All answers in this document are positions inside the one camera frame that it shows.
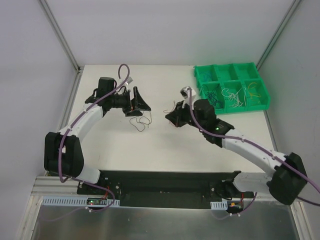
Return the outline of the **green compartment bin tray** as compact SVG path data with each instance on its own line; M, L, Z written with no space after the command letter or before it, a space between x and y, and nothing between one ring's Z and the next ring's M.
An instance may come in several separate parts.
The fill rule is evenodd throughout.
M201 99L207 99L217 114L266 111L271 97L255 63L194 66Z

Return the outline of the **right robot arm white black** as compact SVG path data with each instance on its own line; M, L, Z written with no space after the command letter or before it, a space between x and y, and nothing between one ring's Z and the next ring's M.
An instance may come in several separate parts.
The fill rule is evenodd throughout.
M218 118L206 99L192 104L180 101L165 117L177 128L185 125L197 128L211 144L234 152L263 170L264 176L251 178L251 183L239 172L225 184L225 192L230 197L242 192L267 191L278 202L289 206L307 185L306 169L298 154L268 150L246 138L233 125Z

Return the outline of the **aluminium frame post left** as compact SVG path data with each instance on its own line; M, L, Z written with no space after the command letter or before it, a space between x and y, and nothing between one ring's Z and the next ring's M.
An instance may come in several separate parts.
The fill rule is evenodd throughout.
M68 41L65 38L65 36L59 26L59 23L58 23L56 17L54 16L53 11L51 10L51 7L50 7L48 1L47 0L38 0L37 2L39 3L41 9L43 10L55 36L57 37L57 40L60 43L69 62L71 63L74 70L77 73L79 73L81 71L81 66L79 65L78 61L76 60L76 58L72 52L72 49L70 48Z

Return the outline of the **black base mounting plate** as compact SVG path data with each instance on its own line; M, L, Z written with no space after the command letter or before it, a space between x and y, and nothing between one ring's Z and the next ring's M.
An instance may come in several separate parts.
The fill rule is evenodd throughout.
M104 170L103 187L122 207L210 209L224 198L251 199L251 191L240 192L231 185L234 172L164 172Z

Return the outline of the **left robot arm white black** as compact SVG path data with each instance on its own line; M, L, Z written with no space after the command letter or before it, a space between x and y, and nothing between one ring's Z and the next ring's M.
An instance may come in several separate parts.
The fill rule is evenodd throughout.
M127 83L117 85L114 78L101 77L80 113L58 132L45 136L44 169L62 179L87 182L90 191L102 194L106 188L105 177L101 170L86 165L81 142L111 109L122 109L126 117L140 117L151 111L136 86L129 90Z

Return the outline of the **aluminium frame post right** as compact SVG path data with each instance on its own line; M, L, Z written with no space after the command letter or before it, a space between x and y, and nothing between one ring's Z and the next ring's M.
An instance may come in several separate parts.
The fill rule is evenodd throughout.
M261 67L263 66L263 64L271 54L273 48L275 47L276 43L280 39L282 33L284 32L287 25L289 24L289 22L291 21L291 19L293 18L293 16L295 15L295 13L297 12L297 10L299 9L299 7L303 2L304 2L303 0L293 0L291 2L288 10L286 11L284 17L280 21L278 27L276 28L274 34L272 35L270 41L268 42L265 50L263 51L261 57L259 58L256 64L256 68L258 71L261 69Z

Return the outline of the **aluminium frame post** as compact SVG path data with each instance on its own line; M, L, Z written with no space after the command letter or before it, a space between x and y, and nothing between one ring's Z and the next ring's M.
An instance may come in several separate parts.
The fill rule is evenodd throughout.
M53 11L51 10L51 7L50 7L48 1L47 0L38 0L37 2L39 3L41 9L43 10L55 36L57 37L57 40L60 43L69 62L71 63L74 70L77 73L79 73L81 71L81 66L79 65L78 61L76 60L76 58L72 52L72 49L70 48L68 41L65 38L65 36L59 26L59 23L58 23L56 17L54 16Z
M261 69L261 67L263 66L263 64L271 54L273 48L275 47L276 43L280 39L282 33L284 32L287 25L289 24L289 22L291 21L291 19L293 18L293 16L295 15L295 13L297 12L297 10L299 9L299 7L303 2L304 2L303 0L293 0L291 2L288 10L286 11L284 17L280 21L278 27L276 28L274 34L272 35L270 41L268 42L265 50L263 51L261 57L259 58L256 64L256 68L258 71Z

